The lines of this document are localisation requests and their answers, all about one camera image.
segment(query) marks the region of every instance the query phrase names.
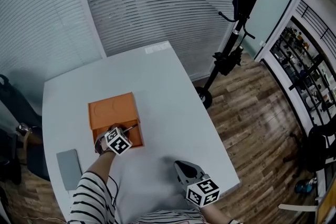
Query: striped shirt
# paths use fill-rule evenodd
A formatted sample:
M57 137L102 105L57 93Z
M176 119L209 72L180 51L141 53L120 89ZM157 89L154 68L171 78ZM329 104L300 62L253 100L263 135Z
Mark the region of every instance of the striped shirt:
M68 223L71 224L118 224L114 218L115 207L109 189L101 177L85 172L72 197ZM199 210L159 210L147 214L130 224L204 224Z

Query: white venetian blind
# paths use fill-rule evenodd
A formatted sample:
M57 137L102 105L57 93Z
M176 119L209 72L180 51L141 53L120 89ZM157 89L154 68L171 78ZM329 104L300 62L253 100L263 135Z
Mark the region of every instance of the white venetian blind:
M0 73L41 105L44 82L101 58L80 0L0 0Z
M169 40L190 76L209 71L232 0L88 0L108 56Z

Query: black wheel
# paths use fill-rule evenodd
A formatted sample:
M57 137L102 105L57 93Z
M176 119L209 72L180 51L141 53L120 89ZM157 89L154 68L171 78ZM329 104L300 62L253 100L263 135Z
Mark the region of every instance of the black wheel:
M207 90L204 90L202 87L195 88L199 98L201 99L204 107L208 109L212 104L212 96L211 93Z

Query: cube with marker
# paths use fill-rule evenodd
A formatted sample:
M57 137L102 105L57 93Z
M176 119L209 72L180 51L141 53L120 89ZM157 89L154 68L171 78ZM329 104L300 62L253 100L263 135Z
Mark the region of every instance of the cube with marker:
M208 178L189 185L187 187L186 198L193 204L203 207L219 199L219 187Z
M117 155L123 154L131 146L132 142L124 135L123 131L115 127L110 132L105 134L106 144L112 149Z

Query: box lid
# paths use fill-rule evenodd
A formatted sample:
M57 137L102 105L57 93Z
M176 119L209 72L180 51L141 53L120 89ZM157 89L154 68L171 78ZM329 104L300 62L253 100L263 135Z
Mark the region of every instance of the box lid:
M138 119L132 92L89 103L92 130Z

